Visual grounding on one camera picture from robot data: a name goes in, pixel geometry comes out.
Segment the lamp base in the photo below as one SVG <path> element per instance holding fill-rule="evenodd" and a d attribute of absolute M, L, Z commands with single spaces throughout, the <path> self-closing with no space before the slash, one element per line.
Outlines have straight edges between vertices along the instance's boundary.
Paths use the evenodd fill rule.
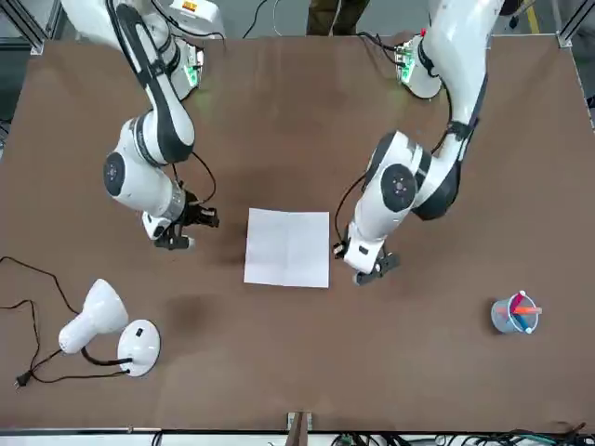
<path fill-rule="evenodd" d="M 118 360 L 132 358 L 132 362 L 120 364 L 129 376 L 143 376 L 152 369 L 159 358 L 161 336 L 150 321 L 132 321 L 122 332 L 118 343 Z"/>

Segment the red marker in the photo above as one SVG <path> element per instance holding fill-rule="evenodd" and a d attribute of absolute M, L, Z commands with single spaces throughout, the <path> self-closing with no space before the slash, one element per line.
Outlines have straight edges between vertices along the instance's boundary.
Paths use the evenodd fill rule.
<path fill-rule="evenodd" d="M 524 298 L 524 291 L 520 291 L 512 298 L 512 302 L 510 302 L 510 312 L 511 313 L 514 313 L 515 308 L 517 308 L 521 304 L 523 298 Z"/>

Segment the lamp shade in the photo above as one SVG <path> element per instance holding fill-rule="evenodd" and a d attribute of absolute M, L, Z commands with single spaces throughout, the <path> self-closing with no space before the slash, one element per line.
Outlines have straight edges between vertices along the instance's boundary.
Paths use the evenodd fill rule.
<path fill-rule="evenodd" d="M 86 295 L 83 311 L 59 332 L 59 347 L 64 353 L 77 353 L 93 337 L 123 330 L 128 313 L 111 285 L 97 279 Z"/>

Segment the yellow label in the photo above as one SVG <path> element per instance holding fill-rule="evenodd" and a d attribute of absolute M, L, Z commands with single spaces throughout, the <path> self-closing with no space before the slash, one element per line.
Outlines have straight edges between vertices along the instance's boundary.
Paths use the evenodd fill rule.
<path fill-rule="evenodd" d="M 189 11 L 194 12 L 196 10 L 197 5 L 193 2 L 184 2 L 182 5 L 184 9 L 188 9 Z"/>

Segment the plastic cup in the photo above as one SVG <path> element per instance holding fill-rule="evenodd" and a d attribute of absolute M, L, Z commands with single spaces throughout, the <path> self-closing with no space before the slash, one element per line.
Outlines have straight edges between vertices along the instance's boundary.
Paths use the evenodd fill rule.
<path fill-rule="evenodd" d="M 525 291 L 520 291 L 522 295 L 521 303 L 519 307 L 533 307 L 536 308 L 536 303 L 531 297 L 529 297 Z M 527 328 L 523 330 L 521 324 L 516 317 L 512 315 L 510 311 L 510 305 L 514 300 L 515 295 L 512 295 L 508 299 L 498 300 L 492 306 L 492 323 L 495 328 L 501 333 L 526 333 L 530 335 L 537 328 L 539 322 L 539 314 L 523 314 L 521 317 L 524 319 Z"/>

